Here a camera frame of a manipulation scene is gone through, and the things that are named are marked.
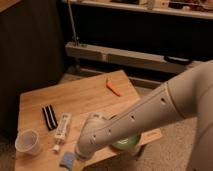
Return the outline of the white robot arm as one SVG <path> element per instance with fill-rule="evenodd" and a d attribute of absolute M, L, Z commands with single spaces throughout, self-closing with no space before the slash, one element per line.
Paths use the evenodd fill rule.
<path fill-rule="evenodd" d="M 90 114 L 75 154 L 87 161 L 118 140 L 192 117 L 197 128 L 187 171 L 213 171 L 213 60 L 166 81 L 111 119 Z"/>

